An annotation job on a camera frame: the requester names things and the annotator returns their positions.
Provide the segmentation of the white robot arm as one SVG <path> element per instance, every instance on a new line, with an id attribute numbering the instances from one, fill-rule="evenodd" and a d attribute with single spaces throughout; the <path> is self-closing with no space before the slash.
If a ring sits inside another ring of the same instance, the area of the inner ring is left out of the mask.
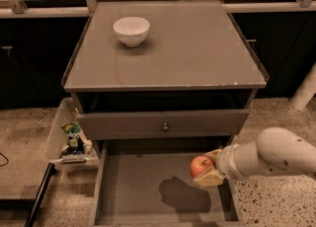
<path id="1" fill-rule="evenodd" d="M 316 147 L 295 133 L 270 127 L 255 141 L 231 144 L 196 156 L 190 164 L 193 181 L 200 187 L 217 187 L 224 180 L 252 176 L 304 175 L 316 178 Z"/>

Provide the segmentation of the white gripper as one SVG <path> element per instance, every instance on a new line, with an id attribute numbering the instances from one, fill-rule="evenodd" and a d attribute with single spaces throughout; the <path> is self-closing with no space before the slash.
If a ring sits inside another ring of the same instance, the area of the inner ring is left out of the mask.
<path id="1" fill-rule="evenodd" d="M 204 156 L 216 162 L 216 168 L 205 170 L 202 174 L 193 178 L 193 181 L 199 187 L 217 187 L 223 184 L 224 177 L 227 180 L 245 180 L 243 173 L 245 164 L 242 146 L 232 144 L 224 147 L 222 150 L 215 149 L 204 153 Z"/>

